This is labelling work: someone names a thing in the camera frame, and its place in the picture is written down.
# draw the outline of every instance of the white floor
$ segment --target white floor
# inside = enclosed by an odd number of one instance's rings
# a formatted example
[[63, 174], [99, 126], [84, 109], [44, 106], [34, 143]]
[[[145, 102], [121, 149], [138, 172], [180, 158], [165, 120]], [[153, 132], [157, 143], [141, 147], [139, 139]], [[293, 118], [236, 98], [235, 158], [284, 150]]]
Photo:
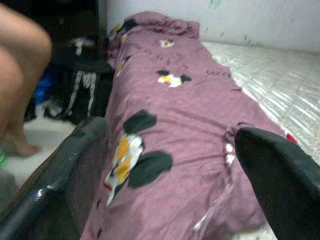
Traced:
[[25, 134], [30, 144], [42, 150], [30, 157], [9, 155], [4, 167], [16, 178], [20, 188], [33, 171], [71, 134], [75, 126], [69, 122], [39, 117], [25, 124]]

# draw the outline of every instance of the black bag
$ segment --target black bag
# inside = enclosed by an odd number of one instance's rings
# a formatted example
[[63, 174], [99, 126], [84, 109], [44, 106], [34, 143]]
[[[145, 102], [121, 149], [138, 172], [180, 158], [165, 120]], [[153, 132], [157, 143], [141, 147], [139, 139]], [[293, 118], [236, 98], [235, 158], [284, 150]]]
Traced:
[[114, 74], [104, 60], [84, 60], [67, 67], [52, 93], [53, 99], [60, 99], [63, 105], [62, 112], [54, 118], [78, 124], [91, 116], [104, 117]]

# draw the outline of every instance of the person's leg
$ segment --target person's leg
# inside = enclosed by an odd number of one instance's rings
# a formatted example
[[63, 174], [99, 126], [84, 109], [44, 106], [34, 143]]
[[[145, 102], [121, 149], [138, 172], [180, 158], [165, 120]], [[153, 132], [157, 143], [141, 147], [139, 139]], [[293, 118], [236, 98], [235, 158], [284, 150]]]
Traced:
[[[15, 143], [21, 155], [29, 156], [38, 152], [39, 148], [27, 143], [23, 127], [24, 116], [38, 81], [50, 62], [52, 44], [48, 34], [40, 26], [1, 4], [0, 16], [0, 47], [15, 59], [22, 73], [20, 99], [15, 103], [6, 129], [2, 130], [2, 136]], [[2, 101], [8, 105], [13, 103], [12, 100]], [[0, 125], [4, 126], [2, 121], [6, 120], [0, 119]]]

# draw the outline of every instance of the green object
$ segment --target green object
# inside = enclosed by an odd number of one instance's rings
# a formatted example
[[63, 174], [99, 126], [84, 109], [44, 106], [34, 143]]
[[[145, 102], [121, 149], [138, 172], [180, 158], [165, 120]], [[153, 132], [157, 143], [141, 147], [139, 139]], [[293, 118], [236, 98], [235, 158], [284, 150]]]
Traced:
[[0, 168], [4, 168], [7, 163], [7, 156], [0, 150]]

